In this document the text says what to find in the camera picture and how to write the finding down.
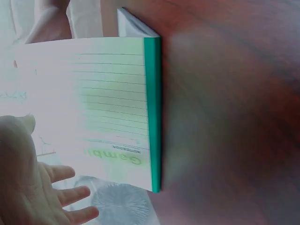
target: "round object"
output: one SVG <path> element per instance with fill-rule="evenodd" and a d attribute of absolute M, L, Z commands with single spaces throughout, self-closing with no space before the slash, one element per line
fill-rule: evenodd
<path fill-rule="evenodd" d="M 97 190 L 92 205 L 99 209 L 103 225 L 145 225 L 150 216 L 146 191 L 126 184 L 110 184 Z"/>

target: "hand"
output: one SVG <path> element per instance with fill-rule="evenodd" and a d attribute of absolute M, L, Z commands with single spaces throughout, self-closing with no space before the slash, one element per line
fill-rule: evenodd
<path fill-rule="evenodd" d="M 31 115 L 0 117 L 0 225 L 79 225 L 98 216 L 96 207 L 62 209 L 90 195 L 88 187 L 56 190 L 51 183 L 71 178 L 68 166 L 37 162 Z"/>

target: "wood grain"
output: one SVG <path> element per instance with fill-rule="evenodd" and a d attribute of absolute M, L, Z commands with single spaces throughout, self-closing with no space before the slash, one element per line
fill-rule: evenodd
<path fill-rule="evenodd" d="M 125 6 L 163 37 L 161 224 L 300 224 L 300 2 L 101 6 L 105 35 Z"/>

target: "notebook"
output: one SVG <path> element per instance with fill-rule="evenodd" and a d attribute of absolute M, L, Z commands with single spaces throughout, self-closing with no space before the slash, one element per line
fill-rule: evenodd
<path fill-rule="evenodd" d="M 161 38 L 125 9 L 120 37 L 23 45 L 35 142 L 78 175 L 160 191 Z"/>

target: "green notebook spine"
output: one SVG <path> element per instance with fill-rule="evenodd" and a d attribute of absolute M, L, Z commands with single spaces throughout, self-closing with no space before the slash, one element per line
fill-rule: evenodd
<path fill-rule="evenodd" d="M 145 70 L 149 122 L 152 191 L 158 193 L 161 183 L 161 38 L 145 37 Z"/>

